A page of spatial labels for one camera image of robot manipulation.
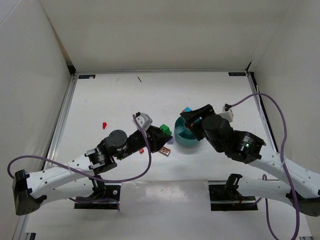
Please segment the blue right corner label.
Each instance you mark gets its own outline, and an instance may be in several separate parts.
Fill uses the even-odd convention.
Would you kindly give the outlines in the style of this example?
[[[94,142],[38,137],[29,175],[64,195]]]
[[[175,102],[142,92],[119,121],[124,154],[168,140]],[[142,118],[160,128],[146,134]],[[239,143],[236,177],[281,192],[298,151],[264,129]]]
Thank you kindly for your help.
[[[230,77],[245,77],[247,74],[245,72],[228,72]]]

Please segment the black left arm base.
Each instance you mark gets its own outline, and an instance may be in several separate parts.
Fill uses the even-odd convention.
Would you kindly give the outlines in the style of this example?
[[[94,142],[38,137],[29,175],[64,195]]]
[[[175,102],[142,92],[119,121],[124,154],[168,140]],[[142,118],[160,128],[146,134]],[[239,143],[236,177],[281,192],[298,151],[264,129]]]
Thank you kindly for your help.
[[[88,196],[77,196],[74,199],[74,209],[77,210],[120,210],[120,183],[105,183],[91,180],[92,193]]]

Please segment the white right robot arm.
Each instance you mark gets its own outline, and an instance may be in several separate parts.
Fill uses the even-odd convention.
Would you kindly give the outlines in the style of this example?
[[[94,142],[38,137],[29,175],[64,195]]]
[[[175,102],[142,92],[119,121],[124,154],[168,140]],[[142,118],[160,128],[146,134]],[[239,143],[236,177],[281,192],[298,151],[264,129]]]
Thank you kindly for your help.
[[[256,196],[276,200],[290,206],[297,201],[299,212],[320,215],[320,175],[285,158],[268,147],[263,139],[247,131],[235,130],[231,109],[215,113],[210,104],[180,113],[185,125],[198,141],[206,139],[229,159],[258,168],[275,177],[261,180],[232,173],[224,187],[217,191],[229,201]]]

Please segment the blue corner label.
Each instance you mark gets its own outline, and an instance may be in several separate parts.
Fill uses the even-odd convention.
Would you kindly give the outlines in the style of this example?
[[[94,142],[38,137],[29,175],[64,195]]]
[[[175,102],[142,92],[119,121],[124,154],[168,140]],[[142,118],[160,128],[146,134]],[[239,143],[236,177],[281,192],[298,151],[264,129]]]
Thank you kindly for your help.
[[[95,74],[83,74],[83,75],[79,75],[78,79],[82,80],[82,79],[95,79],[96,75]]]
[[[245,72],[228,72],[230,77],[245,77],[247,74]]]

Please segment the lavender inverted square lego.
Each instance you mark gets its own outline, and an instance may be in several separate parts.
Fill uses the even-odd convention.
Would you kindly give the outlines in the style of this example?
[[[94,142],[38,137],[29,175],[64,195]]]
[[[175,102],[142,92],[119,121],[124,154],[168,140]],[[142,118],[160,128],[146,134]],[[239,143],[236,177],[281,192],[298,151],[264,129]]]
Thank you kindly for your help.
[[[172,137],[168,142],[169,145],[172,145],[174,143],[174,137]]]

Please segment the brown inverted lego plate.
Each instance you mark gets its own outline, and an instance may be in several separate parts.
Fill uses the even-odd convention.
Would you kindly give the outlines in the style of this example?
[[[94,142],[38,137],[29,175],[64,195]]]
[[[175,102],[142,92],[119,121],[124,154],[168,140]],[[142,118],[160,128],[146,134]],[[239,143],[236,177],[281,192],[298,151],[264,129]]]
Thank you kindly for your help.
[[[171,153],[171,150],[166,147],[162,147],[158,152],[161,153],[162,155],[168,157]]]

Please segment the teal round divided container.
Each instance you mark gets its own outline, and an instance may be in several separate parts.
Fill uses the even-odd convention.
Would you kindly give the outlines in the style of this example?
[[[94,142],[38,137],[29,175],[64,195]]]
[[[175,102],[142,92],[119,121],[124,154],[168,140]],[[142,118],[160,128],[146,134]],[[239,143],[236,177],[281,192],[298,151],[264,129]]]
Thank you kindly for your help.
[[[180,116],[174,124],[175,141],[183,147],[195,147],[200,142],[195,135],[187,128],[185,120]]]

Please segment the green square lego brick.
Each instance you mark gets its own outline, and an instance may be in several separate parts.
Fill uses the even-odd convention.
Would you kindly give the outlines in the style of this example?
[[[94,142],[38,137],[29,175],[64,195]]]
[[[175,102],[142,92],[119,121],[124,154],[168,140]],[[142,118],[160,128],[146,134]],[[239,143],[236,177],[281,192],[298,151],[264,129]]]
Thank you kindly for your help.
[[[172,132],[171,132],[170,128],[169,128],[167,125],[162,124],[159,128],[161,129],[161,131],[162,131],[165,135],[167,135],[167,136],[171,136],[171,135],[172,135]]]

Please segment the large teal lego brick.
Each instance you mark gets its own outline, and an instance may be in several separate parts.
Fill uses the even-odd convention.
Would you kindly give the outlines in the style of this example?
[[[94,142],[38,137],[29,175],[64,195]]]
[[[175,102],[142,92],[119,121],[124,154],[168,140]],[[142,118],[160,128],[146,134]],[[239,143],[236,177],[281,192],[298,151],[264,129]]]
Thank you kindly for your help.
[[[186,107],[186,108],[183,110],[183,112],[191,112],[191,111],[192,111],[192,109],[189,108],[189,107]]]

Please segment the blue left corner label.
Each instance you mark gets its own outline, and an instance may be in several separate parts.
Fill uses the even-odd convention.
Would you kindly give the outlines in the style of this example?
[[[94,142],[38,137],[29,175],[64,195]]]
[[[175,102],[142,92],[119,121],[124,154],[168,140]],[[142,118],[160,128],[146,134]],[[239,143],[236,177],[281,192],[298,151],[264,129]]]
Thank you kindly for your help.
[[[82,80],[82,79],[95,79],[96,75],[95,74],[83,74],[83,75],[79,75],[78,79]]]

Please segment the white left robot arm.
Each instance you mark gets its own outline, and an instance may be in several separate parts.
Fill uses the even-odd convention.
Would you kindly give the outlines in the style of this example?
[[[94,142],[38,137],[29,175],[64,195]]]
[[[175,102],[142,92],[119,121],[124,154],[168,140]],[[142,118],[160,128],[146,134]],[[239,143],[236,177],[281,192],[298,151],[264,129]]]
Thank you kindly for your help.
[[[149,126],[137,129],[131,135],[117,129],[105,137],[95,148],[67,162],[36,172],[24,169],[9,173],[13,179],[12,190],[15,213],[28,215],[50,202],[70,199],[84,205],[97,202],[117,203],[106,191],[105,184],[118,184],[122,180],[107,180],[102,173],[117,167],[116,160],[123,160],[147,148],[151,155],[172,138],[168,126]]]

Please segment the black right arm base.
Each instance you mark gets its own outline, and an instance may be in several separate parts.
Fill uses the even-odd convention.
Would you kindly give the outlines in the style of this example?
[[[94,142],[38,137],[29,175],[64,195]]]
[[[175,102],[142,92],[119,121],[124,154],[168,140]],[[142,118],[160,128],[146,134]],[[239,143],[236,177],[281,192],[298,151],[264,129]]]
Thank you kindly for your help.
[[[255,196],[244,196],[238,192],[239,181],[243,176],[232,173],[226,182],[208,183],[210,210],[212,212],[257,211]]]

